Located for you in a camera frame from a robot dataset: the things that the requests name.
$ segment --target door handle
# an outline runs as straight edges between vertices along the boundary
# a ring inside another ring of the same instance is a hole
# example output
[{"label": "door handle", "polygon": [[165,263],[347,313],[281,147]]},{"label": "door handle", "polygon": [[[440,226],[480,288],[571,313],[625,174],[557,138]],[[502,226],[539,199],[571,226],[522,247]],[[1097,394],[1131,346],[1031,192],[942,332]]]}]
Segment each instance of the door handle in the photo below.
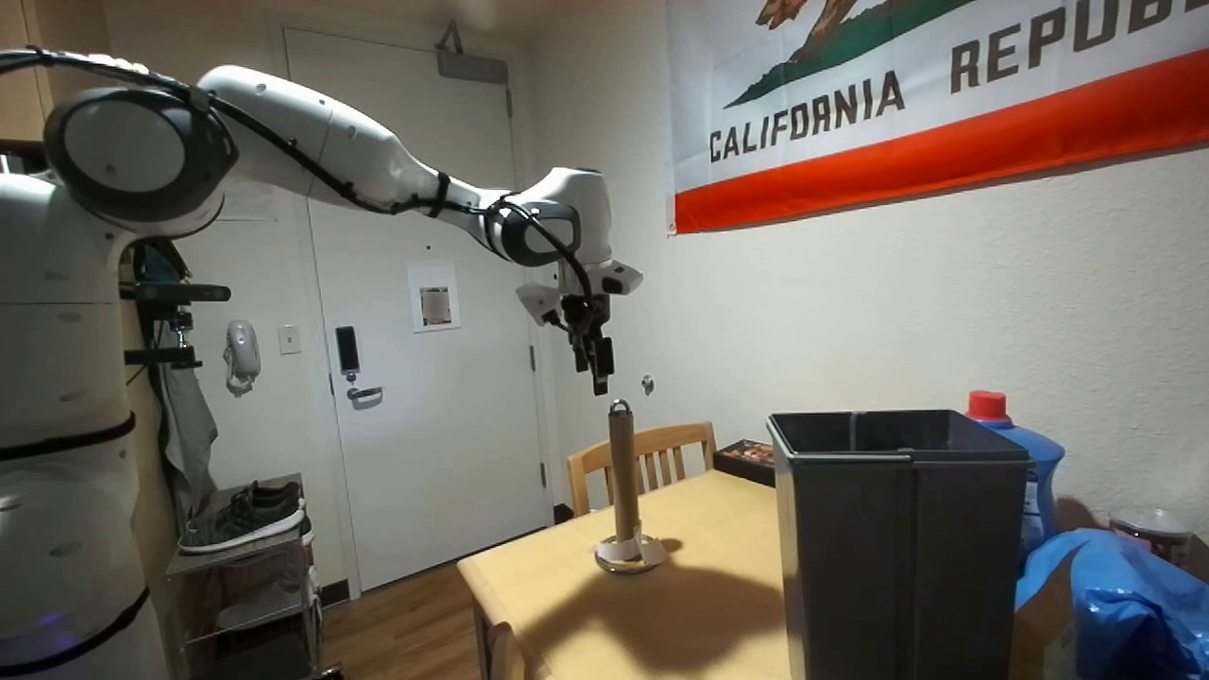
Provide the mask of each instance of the door handle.
[{"label": "door handle", "polygon": [[354,412],[363,412],[363,409],[376,409],[376,405],[383,405],[383,385],[369,385],[369,389],[347,389],[347,400],[352,400],[352,409]]}]

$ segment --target wall poster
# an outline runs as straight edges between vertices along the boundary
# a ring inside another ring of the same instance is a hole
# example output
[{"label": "wall poster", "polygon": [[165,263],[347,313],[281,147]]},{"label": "wall poster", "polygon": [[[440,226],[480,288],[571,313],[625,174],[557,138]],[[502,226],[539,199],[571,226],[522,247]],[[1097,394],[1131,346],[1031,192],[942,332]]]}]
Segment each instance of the wall poster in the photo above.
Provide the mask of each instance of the wall poster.
[{"label": "wall poster", "polygon": [[677,229],[1209,143],[1209,0],[669,0]]},{"label": "wall poster", "polygon": [[448,332],[461,323],[453,259],[417,254],[407,259],[407,292],[417,332]]}]

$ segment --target door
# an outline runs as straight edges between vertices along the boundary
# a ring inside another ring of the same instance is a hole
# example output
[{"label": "door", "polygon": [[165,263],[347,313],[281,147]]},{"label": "door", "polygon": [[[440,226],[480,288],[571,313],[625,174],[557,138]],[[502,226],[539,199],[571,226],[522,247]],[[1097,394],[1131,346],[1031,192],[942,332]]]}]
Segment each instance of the door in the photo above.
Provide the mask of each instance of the door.
[{"label": "door", "polygon": [[[388,126],[426,165],[513,185],[505,89],[431,50],[286,32],[290,74]],[[312,202],[363,590],[550,522],[522,272],[419,211]]]}]

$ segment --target humanoid robot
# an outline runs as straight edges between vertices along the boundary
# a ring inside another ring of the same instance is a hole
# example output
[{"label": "humanoid robot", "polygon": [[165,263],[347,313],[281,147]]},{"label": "humanoid robot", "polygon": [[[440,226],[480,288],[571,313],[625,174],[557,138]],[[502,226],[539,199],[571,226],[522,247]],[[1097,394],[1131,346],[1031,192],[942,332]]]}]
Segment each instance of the humanoid robot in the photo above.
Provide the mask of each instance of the humanoid robot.
[{"label": "humanoid robot", "polygon": [[596,174],[557,165],[522,192],[480,189],[425,165],[368,112],[233,63],[191,87],[119,56],[0,50],[0,74],[16,68],[119,87],[50,112],[50,174],[0,174],[0,676],[165,676],[131,540],[119,263],[136,236],[212,226],[233,165],[368,211],[426,211],[522,268],[557,263],[557,283],[529,283],[522,302],[610,389],[610,293],[641,276],[610,259]]}]

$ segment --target trash bin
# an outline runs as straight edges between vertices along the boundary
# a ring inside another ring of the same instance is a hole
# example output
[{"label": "trash bin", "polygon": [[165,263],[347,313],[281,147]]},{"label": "trash bin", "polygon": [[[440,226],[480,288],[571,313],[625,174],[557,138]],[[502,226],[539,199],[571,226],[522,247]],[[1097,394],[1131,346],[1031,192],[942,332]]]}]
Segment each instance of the trash bin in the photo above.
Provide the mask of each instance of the trash bin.
[{"label": "trash bin", "polygon": [[961,412],[769,428],[794,676],[1005,680],[1029,454]]}]

